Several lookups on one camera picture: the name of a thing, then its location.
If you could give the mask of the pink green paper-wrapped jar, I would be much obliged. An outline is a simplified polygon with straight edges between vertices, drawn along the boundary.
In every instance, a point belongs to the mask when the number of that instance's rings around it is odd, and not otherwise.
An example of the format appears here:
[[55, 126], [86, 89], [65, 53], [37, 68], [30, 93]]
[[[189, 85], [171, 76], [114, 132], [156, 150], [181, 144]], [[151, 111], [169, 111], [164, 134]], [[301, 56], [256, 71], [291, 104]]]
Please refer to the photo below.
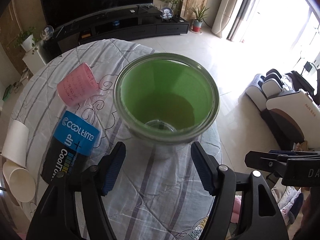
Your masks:
[[136, 137], [188, 143], [214, 123], [220, 108], [216, 82], [201, 64], [174, 53], [154, 53], [129, 63], [114, 84], [119, 117]]

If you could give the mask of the white paper cup lying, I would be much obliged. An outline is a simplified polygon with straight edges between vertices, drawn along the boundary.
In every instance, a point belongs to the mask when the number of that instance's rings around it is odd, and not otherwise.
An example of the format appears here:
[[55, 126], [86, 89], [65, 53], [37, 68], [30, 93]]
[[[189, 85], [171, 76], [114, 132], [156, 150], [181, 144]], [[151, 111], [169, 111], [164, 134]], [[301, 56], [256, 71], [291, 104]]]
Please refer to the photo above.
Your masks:
[[29, 129], [25, 124], [12, 120], [1, 155], [13, 163], [26, 168], [26, 155]]

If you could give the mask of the potted vine on cabinet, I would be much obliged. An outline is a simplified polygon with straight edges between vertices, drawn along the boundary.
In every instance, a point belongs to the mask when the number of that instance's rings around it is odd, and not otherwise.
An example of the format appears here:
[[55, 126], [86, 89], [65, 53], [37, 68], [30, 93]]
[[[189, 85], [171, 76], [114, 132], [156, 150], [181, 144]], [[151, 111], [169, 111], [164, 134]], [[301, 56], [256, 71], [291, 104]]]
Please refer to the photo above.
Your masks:
[[182, 0], [160, 0], [164, 3], [168, 3], [169, 7], [173, 10], [174, 15], [178, 14], [178, 5], [182, 2]]

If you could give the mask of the white side cabinet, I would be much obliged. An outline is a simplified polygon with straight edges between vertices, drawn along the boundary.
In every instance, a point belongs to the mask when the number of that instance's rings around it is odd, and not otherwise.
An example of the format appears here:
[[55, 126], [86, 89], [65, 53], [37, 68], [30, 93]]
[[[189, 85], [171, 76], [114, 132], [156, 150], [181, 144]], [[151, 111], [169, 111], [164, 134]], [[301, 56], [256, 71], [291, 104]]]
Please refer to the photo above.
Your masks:
[[22, 60], [31, 71], [31, 73], [35, 75], [50, 61], [50, 58], [44, 48], [42, 46], [38, 46], [38, 50], [34, 52], [32, 50], [28, 51], [24, 55]]

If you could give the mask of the black tv cabinet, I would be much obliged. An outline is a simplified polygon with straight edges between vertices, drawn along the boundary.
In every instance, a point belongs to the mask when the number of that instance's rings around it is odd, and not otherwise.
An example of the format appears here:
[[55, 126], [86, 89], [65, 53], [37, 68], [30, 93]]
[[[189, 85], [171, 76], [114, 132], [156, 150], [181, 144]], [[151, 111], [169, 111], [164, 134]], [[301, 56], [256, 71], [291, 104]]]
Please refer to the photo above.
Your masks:
[[101, 12], [58, 27], [43, 47], [56, 57], [79, 45], [103, 39], [132, 41], [188, 32], [188, 21], [180, 16], [165, 20], [162, 14], [151, 5]]

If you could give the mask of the potted vine white pot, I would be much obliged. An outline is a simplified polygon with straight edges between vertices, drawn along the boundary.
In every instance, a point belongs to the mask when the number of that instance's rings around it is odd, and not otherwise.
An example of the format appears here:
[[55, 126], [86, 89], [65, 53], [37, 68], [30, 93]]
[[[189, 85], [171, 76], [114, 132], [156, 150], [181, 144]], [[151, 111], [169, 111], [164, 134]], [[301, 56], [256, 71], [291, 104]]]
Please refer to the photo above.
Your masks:
[[39, 39], [34, 36], [35, 30], [35, 27], [29, 27], [27, 30], [21, 31], [15, 40], [14, 48], [20, 46], [26, 52], [32, 51], [34, 54], [38, 50], [37, 42], [39, 42]]

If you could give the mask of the small pink paper-wrapped cup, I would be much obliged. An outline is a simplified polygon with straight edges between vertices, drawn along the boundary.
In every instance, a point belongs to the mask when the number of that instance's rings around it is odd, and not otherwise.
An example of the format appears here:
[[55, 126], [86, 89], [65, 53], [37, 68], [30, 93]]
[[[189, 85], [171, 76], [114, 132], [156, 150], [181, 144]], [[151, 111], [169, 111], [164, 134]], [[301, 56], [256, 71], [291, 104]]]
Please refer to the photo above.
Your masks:
[[87, 100], [98, 90], [99, 86], [87, 63], [80, 64], [57, 84], [57, 93], [68, 107]]

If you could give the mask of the round decorative plate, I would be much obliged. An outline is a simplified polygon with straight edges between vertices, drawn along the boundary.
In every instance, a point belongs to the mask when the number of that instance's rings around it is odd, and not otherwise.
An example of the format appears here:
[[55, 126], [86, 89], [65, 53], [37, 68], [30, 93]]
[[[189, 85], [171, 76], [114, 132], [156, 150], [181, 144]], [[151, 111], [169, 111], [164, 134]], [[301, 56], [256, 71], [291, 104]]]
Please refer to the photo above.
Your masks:
[[174, 12], [170, 7], [163, 7], [161, 9], [162, 15], [161, 18], [163, 20], [170, 20], [174, 16]]
[[51, 25], [48, 25], [44, 27], [44, 29], [41, 31], [41, 39], [43, 41], [48, 41], [50, 38], [52, 38], [54, 33], [54, 29]]

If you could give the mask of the round decorative plate left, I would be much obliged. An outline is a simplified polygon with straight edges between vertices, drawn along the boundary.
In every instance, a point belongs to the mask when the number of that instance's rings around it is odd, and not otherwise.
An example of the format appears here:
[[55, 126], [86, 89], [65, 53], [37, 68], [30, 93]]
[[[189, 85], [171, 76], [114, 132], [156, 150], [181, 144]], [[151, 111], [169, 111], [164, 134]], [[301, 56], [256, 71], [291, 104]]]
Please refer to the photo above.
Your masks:
[[48, 41], [50, 38], [52, 38], [54, 33], [54, 29], [51, 25], [48, 25], [44, 27], [44, 29], [41, 31], [41, 39], [43, 41]]

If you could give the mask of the white standing air conditioner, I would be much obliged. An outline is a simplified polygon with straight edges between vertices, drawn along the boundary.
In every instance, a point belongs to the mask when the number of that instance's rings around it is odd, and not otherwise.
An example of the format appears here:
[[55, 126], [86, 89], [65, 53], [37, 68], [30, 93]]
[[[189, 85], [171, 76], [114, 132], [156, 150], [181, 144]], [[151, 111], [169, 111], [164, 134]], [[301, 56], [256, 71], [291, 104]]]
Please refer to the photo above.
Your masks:
[[236, 0], [221, 0], [215, 21], [212, 26], [212, 33], [219, 38], [223, 37], [225, 30], [234, 9]]

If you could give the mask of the round decorative plate right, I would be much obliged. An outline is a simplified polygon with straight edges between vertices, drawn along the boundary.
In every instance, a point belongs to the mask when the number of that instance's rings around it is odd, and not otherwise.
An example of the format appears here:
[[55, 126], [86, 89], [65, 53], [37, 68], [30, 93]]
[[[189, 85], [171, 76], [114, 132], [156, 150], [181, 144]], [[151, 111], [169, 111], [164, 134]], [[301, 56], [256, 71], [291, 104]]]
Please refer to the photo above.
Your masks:
[[163, 20], [170, 20], [174, 16], [174, 12], [170, 7], [163, 7], [161, 9], [162, 15], [161, 18]]

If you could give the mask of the pink cloth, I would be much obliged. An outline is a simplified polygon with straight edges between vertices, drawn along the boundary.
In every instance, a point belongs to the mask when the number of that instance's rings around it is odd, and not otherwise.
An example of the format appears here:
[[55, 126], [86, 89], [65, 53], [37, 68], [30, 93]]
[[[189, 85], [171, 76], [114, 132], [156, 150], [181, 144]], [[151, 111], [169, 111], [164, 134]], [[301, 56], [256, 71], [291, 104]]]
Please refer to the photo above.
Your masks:
[[241, 210], [241, 199], [242, 196], [235, 196], [232, 216], [231, 216], [231, 223], [238, 223], [240, 217], [240, 210]]

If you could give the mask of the striped light quilt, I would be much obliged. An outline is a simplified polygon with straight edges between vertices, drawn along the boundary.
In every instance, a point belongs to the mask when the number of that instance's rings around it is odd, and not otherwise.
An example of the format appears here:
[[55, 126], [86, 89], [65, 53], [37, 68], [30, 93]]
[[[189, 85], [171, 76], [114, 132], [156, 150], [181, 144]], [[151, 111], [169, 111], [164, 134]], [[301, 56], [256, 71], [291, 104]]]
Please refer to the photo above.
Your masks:
[[126, 146], [115, 186], [103, 198], [117, 239], [182, 239], [208, 215], [214, 199], [202, 186], [190, 145], [155, 145], [134, 137], [113, 104], [118, 74], [151, 53], [149, 47], [117, 39], [91, 42], [56, 57], [25, 86], [11, 117], [29, 129], [26, 167], [36, 193], [31, 202], [21, 203], [28, 218], [47, 188], [42, 166], [52, 134], [68, 110], [57, 94], [57, 84], [83, 62], [92, 68], [99, 91], [69, 110], [100, 131], [86, 165], [97, 164], [118, 141]]

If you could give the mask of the potted plant red pot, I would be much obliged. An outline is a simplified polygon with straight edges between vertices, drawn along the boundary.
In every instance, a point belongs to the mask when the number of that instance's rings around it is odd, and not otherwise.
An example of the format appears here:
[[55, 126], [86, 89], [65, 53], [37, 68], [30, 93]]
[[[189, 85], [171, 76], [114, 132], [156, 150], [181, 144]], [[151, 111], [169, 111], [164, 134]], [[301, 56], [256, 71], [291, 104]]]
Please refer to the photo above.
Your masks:
[[192, 12], [195, 15], [193, 20], [192, 31], [195, 33], [199, 33], [202, 28], [202, 22], [207, 17], [208, 7], [201, 6], [201, 7], [192, 7]]

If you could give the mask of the white massage chair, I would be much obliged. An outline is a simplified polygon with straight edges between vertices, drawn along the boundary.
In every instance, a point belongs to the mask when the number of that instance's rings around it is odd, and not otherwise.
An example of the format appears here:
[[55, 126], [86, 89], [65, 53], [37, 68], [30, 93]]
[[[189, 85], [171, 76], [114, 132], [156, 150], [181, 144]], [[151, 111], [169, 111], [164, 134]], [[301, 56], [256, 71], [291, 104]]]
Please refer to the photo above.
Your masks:
[[245, 90], [260, 111], [282, 150], [306, 143], [319, 148], [319, 87], [313, 88], [297, 71], [276, 69], [257, 74]]

